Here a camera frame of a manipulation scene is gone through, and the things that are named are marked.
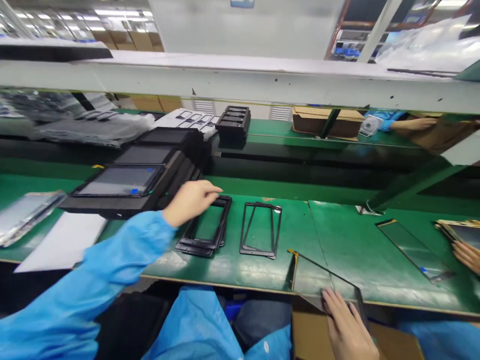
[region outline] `green workbench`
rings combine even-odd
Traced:
[[[22,174],[0,174],[0,208],[27,192],[71,191],[92,173],[86,166],[65,164],[62,170],[61,164],[45,163],[43,167],[42,164],[23,165],[18,171]],[[30,171],[39,168],[43,169],[43,173],[32,176]],[[218,177],[211,180],[224,187],[225,192],[233,198],[225,246],[218,250],[213,259],[205,259],[177,253],[174,241],[164,256],[146,269],[145,276],[288,292],[292,256],[287,250],[292,248],[321,265],[327,265],[331,271],[361,287],[367,303],[480,314],[480,302],[473,290],[479,285],[478,281],[456,261],[448,242],[432,224],[438,219],[464,220],[467,218],[465,215],[390,209],[384,216],[360,216],[352,205],[246,195],[249,189],[252,193],[262,189],[251,188],[247,180]],[[282,184],[270,183],[270,187],[281,188]],[[317,191],[332,199],[328,189],[320,188]],[[244,203],[254,201],[271,202],[283,209],[276,260],[239,254]],[[55,210],[20,241],[0,249],[0,260],[13,263],[23,261],[46,236],[61,213]],[[456,276],[441,287],[432,285],[375,227],[376,222],[389,218],[396,218],[405,225]],[[114,234],[122,223],[110,221],[99,240]],[[262,228],[265,229],[263,226],[252,227],[252,231],[262,231]]]
[[[138,113],[136,110],[125,112]],[[284,152],[282,156],[301,159],[305,152],[310,151],[309,148],[314,155],[329,149],[360,152],[360,155],[378,153],[380,157],[386,156],[388,148],[407,159],[410,155],[424,152],[394,133],[379,132],[374,137],[362,139],[362,142],[321,140],[293,132],[291,122],[253,119],[247,143],[250,150],[244,151],[270,154],[272,148],[268,146],[271,144],[276,151],[273,155]],[[212,144],[214,152],[220,150],[217,144],[216,136]],[[0,158],[0,209],[27,192],[59,189],[70,192],[97,171],[91,167],[95,163],[89,164],[89,160],[81,164],[68,163],[67,158],[60,161],[63,162],[53,162],[49,157],[33,161],[28,159],[28,154]],[[384,216],[360,216],[353,205],[365,203],[377,190],[218,175],[206,178],[233,198],[225,246],[217,251],[213,259],[177,253],[175,244],[182,233],[180,230],[169,250],[146,269],[144,276],[284,293],[290,288],[292,255],[288,249],[291,248],[358,285],[367,303],[480,314],[480,303],[473,291],[478,286],[477,280],[453,257],[448,242],[432,224],[438,219],[472,219],[480,214],[479,201],[417,194],[396,203],[397,209],[387,210]],[[239,253],[244,203],[255,201],[271,202],[283,209],[276,260]],[[20,241],[0,249],[0,261],[23,261],[48,234],[61,214],[60,210],[55,210]],[[417,235],[456,273],[456,277],[444,282],[441,287],[432,285],[375,226],[376,222],[390,218],[396,218]],[[123,223],[109,221],[99,241],[113,235]],[[252,234],[258,232],[257,241],[270,235],[265,224],[252,226]],[[212,230],[208,229],[211,225],[207,218],[200,224],[207,231]]]
[[[391,147],[413,148],[419,146],[395,132],[377,131],[374,136],[357,136],[358,141],[339,138],[319,139],[311,134],[295,132],[292,122],[252,119],[248,129],[248,141],[253,143],[268,143],[281,145],[300,145],[314,148],[340,149],[348,145],[384,145]]]

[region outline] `cardboard sheet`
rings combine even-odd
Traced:
[[[71,269],[97,241],[107,220],[97,214],[65,212],[14,273]]]

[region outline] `green work surface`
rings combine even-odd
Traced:
[[[318,139],[314,135],[293,131],[292,122],[278,120],[252,119],[248,129],[248,141],[284,145],[310,146],[315,148],[340,148],[352,144],[387,145],[418,148],[419,146],[395,132],[377,131],[374,136],[358,135],[358,141],[338,138]]]
[[[280,236],[276,260],[262,256],[240,254],[240,234],[246,202],[263,202],[261,197],[231,195],[232,204],[227,218],[225,246],[219,248],[212,259],[178,253],[175,245],[183,234],[181,228],[171,243],[169,250],[145,270],[146,276],[171,278],[186,282],[227,285],[230,287],[253,288],[268,291],[288,291],[289,265],[292,254],[289,248],[310,254],[312,260],[324,265],[315,226],[310,215],[309,205],[304,201],[275,199],[269,203],[282,207]],[[111,221],[100,240],[113,235],[122,221]],[[251,236],[265,228],[261,225],[250,228]]]
[[[439,219],[464,221],[465,216],[397,209],[373,216],[359,215],[351,205],[309,205],[328,269],[357,285],[366,302],[480,313],[479,280],[454,257],[450,243],[433,224]],[[432,284],[375,226],[388,219],[401,223],[455,276]]]
[[[79,166],[76,175],[70,179],[52,177],[54,174],[65,174],[64,170],[57,166],[58,164],[50,168],[48,163],[45,163],[41,174],[44,177],[0,174],[0,209],[27,192],[59,189],[69,192],[82,182],[80,177],[86,178],[92,173],[92,169]],[[27,168],[23,167],[23,170],[28,173]],[[313,185],[301,188],[300,184],[221,177],[211,180],[223,187],[227,194],[233,194],[225,246],[218,250],[213,259],[179,254],[175,251],[175,244],[182,234],[181,229],[164,256],[146,269],[146,276],[283,292],[289,288],[288,275],[292,256],[287,250],[292,248],[320,265],[327,265],[331,271],[359,286],[366,302],[480,313],[479,300],[474,295],[478,286],[477,280],[453,257],[450,245],[432,224],[432,221],[438,219],[472,218],[467,214],[388,209],[384,216],[360,216],[351,205],[302,200],[311,194],[331,202],[355,202],[355,199],[360,200],[370,195],[370,192],[365,193],[365,190]],[[290,197],[271,200],[272,204],[283,208],[277,259],[241,255],[239,246],[244,203],[270,201],[263,196],[275,197],[275,194]],[[411,199],[410,206],[415,209],[425,207],[432,211],[435,205],[443,208],[449,205],[452,212],[461,214],[462,203],[457,199],[426,198],[416,195]],[[0,260],[15,263],[23,261],[48,234],[61,213],[60,210],[54,211],[17,243],[0,249]],[[375,223],[390,218],[396,218],[423,241],[456,276],[441,287],[432,285],[375,226]],[[200,227],[206,227],[202,231],[211,233],[211,224],[208,224],[207,218],[204,220],[206,223],[202,222]],[[124,221],[110,221],[100,240],[113,235],[123,223]],[[252,231],[251,234],[257,236],[258,233]]]

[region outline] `blue sleeve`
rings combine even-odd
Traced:
[[[476,360],[480,328],[461,321],[404,321],[398,329],[416,336],[426,360]]]
[[[389,132],[390,131],[390,126],[396,122],[403,114],[405,114],[405,111],[392,111],[392,110],[387,110],[387,109],[372,109],[369,110],[366,114],[367,115],[372,115],[374,117],[380,118],[383,120],[383,122],[380,125],[379,130],[381,132]]]
[[[93,359],[100,331],[94,319],[164,253],[175,231],[160,211],[143,212],[88,249],[78,269],[0,320],[1,358]]]
[[[390,126],[392,126],[392,124],[396,121],[397,120],[383,120],[378,130],[380,130],[381,132],[387,133],[390,131]]]

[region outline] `finger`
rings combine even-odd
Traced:
[[[200,186],[206,193],[222,193],[223,192],[223,190],[220,187],[213,185],[208,180],[198,180],[197,182],[198,184],[200,184]]]
[[[340,337],[339,329],[337,328],[337,324],[335,323],[334,319],[330,316],[326,317],[326,324],[328,329],[328,337],[330,337],[330,341],[334,342],[338,340]]]
[[[477,254],[472,249],[470,249],[465,243],[463,243],[461,241],[454,241],[453,242],[453,247],[459,253],[462,253],[462,254],[466,255],[468,258],[470,258],[472,260],[474,260],[478,257]]]
[[[472,267],[474,266],[472,260],[469,257],[465,256],[465,254],[454,251],[453,255],[466,267],[472,269]]]
[[[472,252],[472,254],[475,254],[476,257],[480,258],[480,249],[477,249],[475,246],[472,246],[468,242],[464,242],[464,241],[460,241],[459,244],[469,249]]]
[[[370,336],[369,331],[365,327],[365,324],[362,321],[362,317],[360,316],[359,312],[357,311],[357,308],[355,307],[355,305],[353,305],[352,303],[350,303],[350,310],[351,310],[351,313],[353,314],[353,317],[356,320],[356,323],[360,327],[361,334],[363,335],[365,340],[372,341],[372,337]]]
[[[337,305],[333,300],[335,294],[331,289],[327,289],[323,291],[323,298],[325,299],[328,308],[330,309],[331,315],[335,320],[336,327],[338,329],[339,334],[345,334],[349,330],[349,326],[347,325],[344,316],[342,314],[342,309],[340,305]]]
[[[216,192],[210,192],[203,200],[204,207],[208,208],[215,200],[217,200],[218,197],[219,195]]]
[[[338,290],[335,291],[335,295],[336,295],[336,298],[338,299],[338,302],[340,303],[343,313],[345,314],[344,318],[348,320],[348,322],[351,324],[354,321],[354,318],[350,313],[347,303],[345,302],[344,298],[342,297],[342,294]]]

